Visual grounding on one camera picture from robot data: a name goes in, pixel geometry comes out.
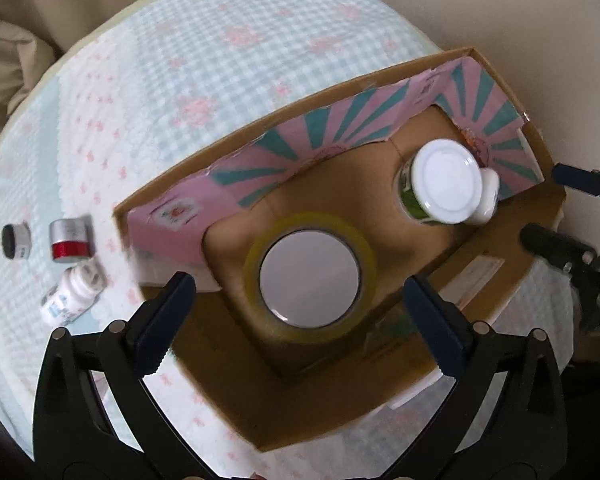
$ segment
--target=sticker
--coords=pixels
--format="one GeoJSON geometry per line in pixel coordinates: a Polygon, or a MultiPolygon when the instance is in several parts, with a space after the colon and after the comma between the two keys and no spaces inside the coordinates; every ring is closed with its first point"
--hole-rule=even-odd
{"type": "Polygon", "coordinates": [[[462,310],[489,283],[504,263],[503,258],[493,256],[476,256],[460,274],[440,290],[440,297],[454,303],[462,310]]]}
{"type": "Polygon", "coordinates": [[[201,210],[202,208],[195,200],[185,196],[174,198],[161,205],[151,213],[151,218],[159,226],[178,231],[201,210]]]}
{"type": "Polygon", "coordinates": [[[423,86],[422,90],[420,91],[420,94],[418,95],[416,101],[413,103],[414,105],[420,104],[422,101],[424,101],[425,98],[427,98],[429,96],[431,89],[436,85],[439,78],[440,78],[439,75],[433,75],[433,76],[430,76],[425,81],[424,86],[423,86]]]}

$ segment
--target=white bottle cap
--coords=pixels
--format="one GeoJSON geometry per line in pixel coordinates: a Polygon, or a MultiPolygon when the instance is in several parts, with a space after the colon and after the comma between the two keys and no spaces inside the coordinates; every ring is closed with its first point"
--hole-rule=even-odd
{"type": "Polygon", "coordinates": [[[102,273],[94,258],[77,264],[69,279],[83,298],[92,300],[104,290],[102,273]]]}
{"type": "Polygon", "coordinates": [[[459,142],[436,139],[413,159],[411,183],[418,202],[433,219],[459,224],[480,203],[482,177],[471,152],[459,142]]]}
{"type": "Polygon", "coordinates": [[[478,207],[466,221],[471,225],[486,224],[491,220],[498,206],[500,176],[491,168],[481,168],[480,174],[482,175],[482,196],[480,197],[478,207]]]}
{"type": "Polygon", "coordinates": [[[260,293],[270,311],[300,328],[327,326],[344,316],[360,288],[358,261],[348,245],[317,230],[277,241],[260,267],[260,293]]]}

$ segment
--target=white pill bottle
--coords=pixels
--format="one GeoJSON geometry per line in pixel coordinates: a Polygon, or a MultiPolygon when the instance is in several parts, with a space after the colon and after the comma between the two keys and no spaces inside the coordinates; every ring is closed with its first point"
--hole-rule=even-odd
{"type": "Polygon", "coordinates": [[[92,258],[65,270],[60,282],[42,299],[40,313],[50,326],[66,326],[87,311],[104,289],[102,273],[92,258]]]}

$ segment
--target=white jar lid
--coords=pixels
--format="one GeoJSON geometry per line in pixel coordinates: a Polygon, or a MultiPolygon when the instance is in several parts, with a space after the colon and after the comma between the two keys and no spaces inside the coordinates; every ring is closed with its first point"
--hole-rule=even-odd
{"type": "Polygon", "coordinates": [[[413,191],[422,208],[445,224],[459,224],[480,203],[482,177],[471,152],[459,142],[436,139],[413,159],[413,191]]]}
{"type": "Polygon", "coordinates": [[[340,319],[360,289],[360,270],[348,245],[317,230],[277,241],[260,267],[260,293],[282,321],[318,328],[340,319]]]}

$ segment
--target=bottle cap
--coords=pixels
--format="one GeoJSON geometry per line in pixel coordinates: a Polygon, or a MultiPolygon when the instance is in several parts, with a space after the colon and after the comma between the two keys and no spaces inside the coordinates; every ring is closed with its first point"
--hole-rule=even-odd
{"type": "Polygon", "coordinates": [[[478,163],[454,140],[436,139],[425,144],[413,159],[411,179],[420,206],[439,222],[464,222],[480,203],[478,163]]]}
{"type": "Polygon", "coordinates": [[[84,298],[95,298],[104,290],[102,273],[92,258],[75,266],[71,273],[72,283],[84,298]]]}

